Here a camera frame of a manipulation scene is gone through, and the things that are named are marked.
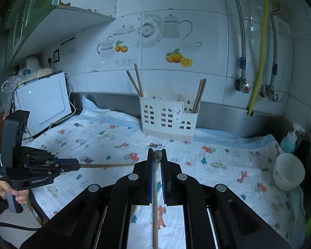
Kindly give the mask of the person left hand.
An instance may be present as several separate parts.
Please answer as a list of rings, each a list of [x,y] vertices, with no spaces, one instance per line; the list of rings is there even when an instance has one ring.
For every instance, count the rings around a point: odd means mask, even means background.
[[[29,190],[14,190],[6,181],[0,181],[0,197],[6,200],[6,193],[10,193],[15,197],[19,204],[26,204],[28,200]]]

